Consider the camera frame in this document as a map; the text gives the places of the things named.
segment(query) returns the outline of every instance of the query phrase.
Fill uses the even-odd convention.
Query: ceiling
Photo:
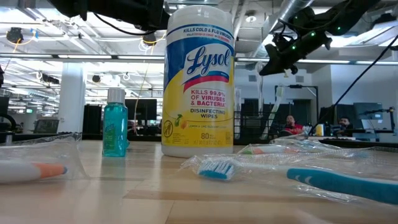
[[[156,45],[146,46],[142,37],[123,34],[112,27],[98,20],[92,13],[88,13],[87,21],[80,17],[68,18],[60,14],[46,0],[36,0],[35,8],[18,7],[18,1],[3,0],[0,3],[0,53],[20,53],[20,54],[89,54],[89,55],[164,55],[165,52],[165,30],[158,30],[155,33],[157,37]],[[240,16],[242,8],[241,1],[235,0],[202,0],[185,1],[174,0],[167,1],[171,9],[179,9],[190,4],[209,4],[216,6],[225,12],[231,12],[235,5],[238,9],[236,21]],[[282,1],[250,1],[247,11],[256,17],[255,21],[247,22],[244,20],[240,26],[236,42],[237,57],[247,56],[257,48],[260,43],[268,44],[272,40],[269,35],[263,40],[261,37],[261,27],[267,16],[278,12]],[[329,7],[339,3],[338,0],[315,0],[312,4],[316,13],[326,11]],[[394,0],[382,1],[379,8],[393,9],[396,4]],[[141,32],[132,24],[117,21],[103,16],[105,20],[129,32]],[[356,35],[333,37],[331,50],[319,49],[308,56],[309,59],[336,59],[336,60],[372,60],[376,52],[380,52],[386,41],[377,44],[366,45],[368,39],[383,34],[386,28],[379,30],[370,30],[369,21],[373,19],[372,14],[366,19],[362,19],[352,30]],[[5,35],[10,27],[21,27],[24,35],[22,44],[15,46],[10,43]],[[51,103],[51,110],[41,110],[40,112],[48,114],[56,113],[59,99],[59,86],[46,88],[48,83],[40,81],[42,74],[50,75],[62,82],[62,61],[40,61],[0,58],[2,68],[9,63],[5,84],[25,86],[25,88],[2,89],[3,95],[12,94],[12,105],[23,106],[39,105],[46,100]],[[163,89],[163,71],[162,63],[115,63],[115,62],[84,62],[88,74],[86,101],[89,103],[104,103],[106,89],[110,86],[118,85],[120,87],[133,88],[129,90],[128,97],[161,97]],[[312,65],[300,65],[300,68],[307,69],[312,73],[317,69]],[[92,81],[93,75],[101,76],[100,83]],[[148,89],[160,91],[153,93]]]

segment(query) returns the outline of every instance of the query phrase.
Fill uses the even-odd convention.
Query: plastic bag
[[[361,204],[368,204],[378,201],[394,205],[398,204],[398,194],[397,191],[395,191],[398,189],[397,153],[382,152],[379,148],[340,149],[335,146],[328,146],[317,142],[295,140],[296,139],[292,138],[285,140],[279,139],[277,143],[289,147],[299,146],[302,149],[306,149],[307,152],[194,156],[185,161],[182,164],[182,167],[190,168],[194,173],[201,175],[202,177],[209,177],[203,175],[203,172],[201,172],[209,167],[209,165],[210,167],[221,167],[224,170],[229,171],[229,174],[227,175],[232,175],[230,181],[246,180],[277,185],[278,187],[294,188],[299,190],[301,193],[304,193],[304,195],[323,197],[339,202],[359,202]],[[274,149],[282,149],[281,147],[286,147],[281,145],[279,145],[279,147],[271,147],[274,147]],[[233,167],[233,172],[230,171],[230,168],[227,168],[228,166]],[[357,193],[344,194],[341,193],[341,191],[324,190],[314,187],[314,184],[312,183],[313,180],[311,180],[312,176],[308,176],[309,179],[303,179],[305,177],[304,175],[296,175],[289,178],[288,174],[292,169],[296,171],[323,171],[325,175],[319,175],[324,177],[324,179],[329,178],[328,173],[332,173],[347,178],[366,178],[366,180],[371,182],[381,181],[393,185],[396,184],[397,186],[396,188],[392,188],[394,190],[391,190],[390,192],[385,190],[376,192],[370,191],[368,192],[370,196],[366,195],[366,198],[364,198],[359,197],[358,195],[361,194]],[[362,186],[359,186],[359,188],[356,189],[354,185],[343,183],[338,187],[343,188],[343,192],[359,190],[363,193],[363,189],[361,188]],[[378,197],[380,195],[384,196],[384,198],[386,195],[391,196],[391,200],[388,199],[385,201],[384,198],[379,199]]]
[[[81,134],[67,134],[28,141],[10,142],[7,143],[7,145],[2,144],[0,145],[0,163],[5,167],[8,167],[8,164],[22,164],[24,167],[29,167],[31,164],[38,164],[37,166],[39,167],[55,165],[62,166],[65,169],[65,173],[62,175],[40,180],[85,179],[88,178],[88,176],[79,158],[78,148],[80,142]],[[0,182],[23,182],[28,179],[39,180],[38,178],[27,178],[26,173],[29,172],[30,170],[28,169],[9,175],[7,173],[2,173],[2,175],[0,175]],[[16,177],[16,175],[23,176],[25,179],[20,179]]]

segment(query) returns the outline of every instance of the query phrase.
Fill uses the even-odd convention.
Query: man
[[[346,129],[354,129],[354,126],[351,124],[351,121],[348,117],[341,117],[338,124],[341,126],[341,130],[337,131],[337,134],[342,136],[351,136],[351,133],[346,132]]]
[[[292,134],[301,134],[304,132],[303,126],[296,124],[296,120],[294,120],[294,117],[292,115],[288,115],[286,117],[285,131],[288,131]]]

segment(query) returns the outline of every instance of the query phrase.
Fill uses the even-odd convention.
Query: white lid
[[[109,88],[108,89],[108,103],[122,103],[124,104],[124,90],[120,88]]]

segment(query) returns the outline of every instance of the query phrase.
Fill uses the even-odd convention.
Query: teal hand sanitizer
[[[104,109],[103,156],[126,156],[127,141],[127,108],[124,105],[124,90],[110,88],[108,104]]]

